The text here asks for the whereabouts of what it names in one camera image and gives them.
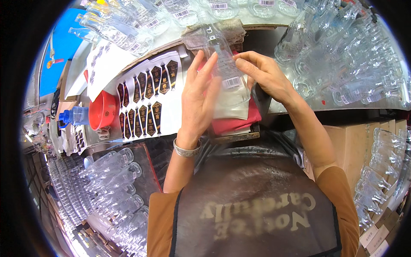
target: red plastic bowl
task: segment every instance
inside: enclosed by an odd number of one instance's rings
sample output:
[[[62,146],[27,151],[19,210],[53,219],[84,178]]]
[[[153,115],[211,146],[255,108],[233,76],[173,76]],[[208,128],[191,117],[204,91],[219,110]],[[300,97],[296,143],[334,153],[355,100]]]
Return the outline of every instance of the red plastic bowl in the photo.
[[[90,101],[90,106],[88,107],[90,127],[93,130],[97,130],[110,125],[114,120],[115,110],[114,96],[103,90],[94,102]]]

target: brown shirt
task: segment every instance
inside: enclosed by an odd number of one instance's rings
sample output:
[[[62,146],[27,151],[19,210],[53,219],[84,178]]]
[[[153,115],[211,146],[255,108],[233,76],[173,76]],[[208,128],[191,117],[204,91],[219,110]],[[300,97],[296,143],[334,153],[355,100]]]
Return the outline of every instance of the brown shirt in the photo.
[[[344,171],[339,167],[329,167],[321,173],[316,183],[337,210],[341,256],[355,256],[360,236],[358,217]],[[166,257],[170,254],[174,207],[178,193],[151,194],[148,212],[148,257]]]

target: brown apron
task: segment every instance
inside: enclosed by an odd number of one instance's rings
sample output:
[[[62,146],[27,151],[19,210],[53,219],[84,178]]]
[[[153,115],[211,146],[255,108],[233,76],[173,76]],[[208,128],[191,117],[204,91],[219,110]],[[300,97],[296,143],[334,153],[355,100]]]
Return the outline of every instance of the brown apron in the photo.
[[[245,146],[214,154],[175,204],[172,257],[340,252],[335,207],[281,148]]]

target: bracelet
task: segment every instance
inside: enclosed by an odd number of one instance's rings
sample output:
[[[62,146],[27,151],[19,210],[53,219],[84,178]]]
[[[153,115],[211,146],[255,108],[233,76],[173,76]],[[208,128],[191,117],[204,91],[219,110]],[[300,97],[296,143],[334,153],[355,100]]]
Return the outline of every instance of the bracelet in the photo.
[[[200,141],[200,140],[199,140],[199,142],[197,143],[198,147],[197,147],[196,149],[194,149],[194,150],[185,150],[185,149],[182,149],[182,148],[178,147],[178,146],[175,144],[176,140],[177,140],[177,138],[174,139],[173,145],[174,145],[175,152],[176,152],[179,156],[182,156],[182,157],[193,157],[193,156],[197,155],[197,154],[200,152],[200,148],[201,148],[201,141]]]

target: blue board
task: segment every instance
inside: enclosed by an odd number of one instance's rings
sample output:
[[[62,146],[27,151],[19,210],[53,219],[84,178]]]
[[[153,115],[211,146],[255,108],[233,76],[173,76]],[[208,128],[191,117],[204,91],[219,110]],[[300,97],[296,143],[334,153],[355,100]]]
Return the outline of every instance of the blue board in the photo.
[[[54,63],[50,69],[47,68],[47,62],[50,58],[50,44],[47,46],[47,51],[43,60],[42,74],[40,77],[40,97],[54,93],[58,80],[63,72],[63,68],[67,60],[72,59],[79,45],[83,41],[76,35],[68,33],[70,27],[83,28],[78,22],[75,22],[75,18],[78,14],[85,14],[85,10],[80,9],[67,9],[67,11],[61,16],[57,22],[53,32],[53,48],[54,59],[63,58],[61,63]]]

